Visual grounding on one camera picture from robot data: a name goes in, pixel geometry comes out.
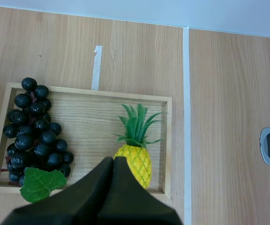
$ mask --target grape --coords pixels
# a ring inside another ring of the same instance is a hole
[[[49,128],[49,122],[46,119],[38,119],[33,123],[33,125],[37,132],[43,132]]]
[[[55,135],[59,135],[62,132],[61,125],[54,122],[49,124],[49,129],[52,130],[55,133]]]
[[[9,173],[8,178],[12,182],[18,182],[21,177],[21,173]]]
[[[33,138],[26,136],[26,135],[20,135],[15,140],[15,147],[18,150],[24,151],[28,150],[33,146]]]
[[[15,147],[15,144],[14,143],[10,144],[8,146],[8,148],[7,148],[7,154],[8,154],[8,156],[12,156],[17,151],[19,151],[19,150]]]
[[[16,137],[16,131],[16,126],[12,123],[5,125],[3,128],[3,133],[7,138]]]
[[[31,104],[31,98],[25,94],[18,94],[15,97],[15,104],[19,108],[26,108]]]
[[[34,147],[34,153],[38,157],[45,158],[49,155],[50,148],[46,144],[39,143]]]
[[[59,171],[61,171],[65,177],[68,177],[71,173],[71,168],[68,164],[64,163],[60,168]]]
[[[51,130],[44,131],[40,137],[40,141],[48,145],[53,144],[55,140],[55,133]]]
[[[63,139],[58,139],[58,140],[56,140],[56,150],[58,151],[58,152],[65,152],[66,150],[67,150],[67,146],[68,146],[68,144],[67,144],[67,142],[65,141],[65,140],[63,140]]]
[[[42,115],[42,118],[48,120],[48,122],[51,121],[51,116],[47,112]]]
[[[15,112],[18,112],[18,111],[20,111],[20,110],[13,109],[13,110],[9,111],[8,114],[7,114],[8,120],[11,121],[11,122],[13,122],[13,115],[14,115]]]
[[[23,170],[23,168],[18,168],[13,165],[11,160],[7,164],[7,169],[10,173],[21,173],[21,171]]]
[[[34,94],[38,100],[45,99],[49,94],[49,89],[45,85],[38,85],[35,88]]]
[[[46,165],[49,167],[55,167],[62,163],[62,156],[59,153],[51,153],[48,156]]]
[[[11,158],[12,164],[18,168],[28,166],[30,160],[29,154],[26,151],[16,152]]]
[[[19,126],[17,128],[17,136],[19,136],[19,135],[32,136],[31,126]]]
[[[64,154],[62,154],[63,161],[67,164],[71,164],[74,160],[74,155],[72,152],[67,151]]]
[[[30,118],[27,114],[21,111],[18,111],[13,114],[12,120],[13,120],[13,123],[17,125],[25,125],[29,122]]]
[[[45,111],[44,105],[41,103],[32,103],[30,106],[30,113],[33,116],[39,116],[41,114],[43,114]]]
[[[21,177],[19,178],[19,185],[20,185],[21,187],[23,187],[24,181],[25,181],[25,175],[21,175]]]
[[[44,106],[45,112],[47,112],[48,110],[50,110],[50,108],[51,108],[51,101],[48,98],[46,98],[44,100],[40,100],[39,103]]]
[[[26,77],[22,80],[21,85],[24,90],[34,90],[37,86],[37,82],[33,78]]]

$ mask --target pineapple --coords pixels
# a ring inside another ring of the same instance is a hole
[[[118,150],[115,157],[126,157],[127,164],[140,185],[146,189],[148,188],[152,176],[152,162],[148,151],[146,150],[147,144],[153,144],[161,141],[161,139],[154,142],[147,142],[145,133],[150,125],[159,122],[159,120],[152,120],[162,112],[156,113],[149,117],[144,123],[147,108],[138,104],[137,111],[130,105],[122,105],[127,113],[128,118],[119,116],[125,127],[125,135],[119,136],[117,142],[125,141],[126,144]]]

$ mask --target tray rim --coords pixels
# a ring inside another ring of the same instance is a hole
[[[135,100],[148,100],[148,101],[158,101],[166,103],[167,107],[167,116],[166,116],[166,151],[164,157],[164,173],[163,173],[163,192],[150,192],[152,196],[156,199],[167,202],[170,199],[170,172],[171,172],[171,121],[172,121],[172,97],[162,97],[162,96],[151,96],[151,95],[140,95],[140,94],[131,94],[131,93],[119,93],[119,92],[110,92],[110,91],[99,91],[99,90],[84,90],[84,89],[75,89],[75,88],[66,88],[66,87],[55,87],[48,86],[51,92],[58,93],[70,93],[70,94],[83,94],[83,95],[93,95],[101,97],[112,97],[112,98],[125,98],[125,99],[135,99]],[[7,112],[11,108],[10,106],[14,104],[14,96],[18,90],[22,89],[20,83],[7,83],[6,90],[4,93],[4,98],[0,111],[0,149],[5,146],[7,138],[2,135],[3,127],[7,121]],[[4,152],[0,151],[0,165],[3,161]],[[61,189],[57,189],[52,192],[56,194],[60,192]],[[0,185],[0,193],[12,193],[19,194],[20,187],[7,187],[5,185]]]

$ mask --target tape strip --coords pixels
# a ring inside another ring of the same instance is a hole
[[[101,55],[102,55],[102,46],[97,45],[95,47],[94,52],[96,53],[96,55],[94,57],[91,90],[98,90],[99,76],[100,76],[100,66],[101,66]]]
[[[189,68],[189,27],[183,28],[183,79],[184,79],[184,224],[192,224],[191,208],[191,104]]]

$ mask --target table surface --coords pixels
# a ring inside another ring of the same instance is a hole
[[[182,28],[0,8],[0,107],[7,82],[32,76],[90,89],[103,46],[100,90],[170,96],[171,204],[184,217]],[[192,224],[270,224],[270,38],[190,30]],[[0,194],[0,222],[26,204]]]
[[[99,90],[173,98],[171,199],[184,214],[182,28],[0,7],[0,109],[7,82],[90,89],[102,45]],[[20,195],[0,194],[0,222]]]

